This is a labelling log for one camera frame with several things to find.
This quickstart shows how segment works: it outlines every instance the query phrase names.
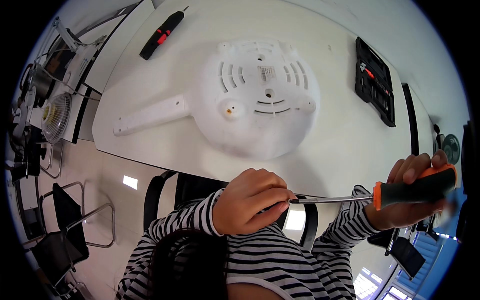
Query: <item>black tool box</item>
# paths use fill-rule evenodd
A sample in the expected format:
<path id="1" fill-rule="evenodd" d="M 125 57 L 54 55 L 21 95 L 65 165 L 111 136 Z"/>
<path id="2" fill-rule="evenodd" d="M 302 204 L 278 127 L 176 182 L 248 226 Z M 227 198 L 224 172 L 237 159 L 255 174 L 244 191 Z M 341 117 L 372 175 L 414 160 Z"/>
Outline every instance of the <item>black tool box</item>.
<path id="1" fill-rule="evenodd" d="M 392 78 L 384 61 L 357 37 L 357 66 L 355 92 L 365 102 L 370 102 L 380 112 L 382 121 L 395 127 L 395 106 L 392 93 Z"/>

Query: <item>black hair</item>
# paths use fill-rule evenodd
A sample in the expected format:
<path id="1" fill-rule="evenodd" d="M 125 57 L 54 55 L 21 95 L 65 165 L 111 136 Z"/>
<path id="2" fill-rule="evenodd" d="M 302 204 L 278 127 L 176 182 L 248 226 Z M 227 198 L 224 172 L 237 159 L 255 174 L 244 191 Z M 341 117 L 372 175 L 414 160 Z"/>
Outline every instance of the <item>black hair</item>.
<path id="1" fill-rule="evenodd" d="M 192 229 L 177 230 L 153 251 L 151 299 L 228 299 L 227 237 Z"/>

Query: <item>fingernail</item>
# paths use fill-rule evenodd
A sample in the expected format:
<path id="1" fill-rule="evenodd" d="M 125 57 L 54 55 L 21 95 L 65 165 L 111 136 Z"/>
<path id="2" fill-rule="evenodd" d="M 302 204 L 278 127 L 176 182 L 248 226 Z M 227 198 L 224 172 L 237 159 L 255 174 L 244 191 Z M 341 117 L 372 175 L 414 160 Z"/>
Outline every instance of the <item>fingernail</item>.
<path id="1" fill-rule="evenodd" d="M 279 207 L 281 213 L 283 213 L 287 208 L 288 208 L 287 202 L 283 202 Z"/>
<path id="2" fill-rule="evenodd" d="M 440 156 L 434 155 L 434 156 L 432 157 L 432 163 L 438 163 L 438 162 L 440 162 Z"/>
<path id="3" fill-rule="evenodd" d="M 414 169 L 410 169 L 410 170 L 408 170 L 407 172 L 405 172 L 405 173 L 403 174 L 403 177 L 412 178 L 413 175 L 415 175 L 415 170 L 414 170 Z"/>

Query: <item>desk fan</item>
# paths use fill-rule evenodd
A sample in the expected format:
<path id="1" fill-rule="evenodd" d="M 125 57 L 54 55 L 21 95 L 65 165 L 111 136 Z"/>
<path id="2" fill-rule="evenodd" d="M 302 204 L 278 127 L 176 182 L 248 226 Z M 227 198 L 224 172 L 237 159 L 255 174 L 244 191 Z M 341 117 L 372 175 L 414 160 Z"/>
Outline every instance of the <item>desk fan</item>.
<path id="1" fill-rule="evenodd" d="M 215 148 L 265 160 L 295 149 L 318 115 L 317 79 L 295 48 L 284 42 L 220 43 L 196 78 L 185 94 L 119 116 L 114 135 L 192 115 Z"/>

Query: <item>sticker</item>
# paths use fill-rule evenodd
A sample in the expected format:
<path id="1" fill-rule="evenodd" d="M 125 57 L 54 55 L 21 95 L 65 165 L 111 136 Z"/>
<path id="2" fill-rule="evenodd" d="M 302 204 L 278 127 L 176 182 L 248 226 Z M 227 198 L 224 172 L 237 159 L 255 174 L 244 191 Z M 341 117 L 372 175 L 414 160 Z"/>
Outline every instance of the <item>sticker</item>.
<path id="1" fill-rule="evenodd" d="M 258 66 L 258 76 L 260 77 L 260 83 L 266 84 L 275 78 L 275 68 Z"/>

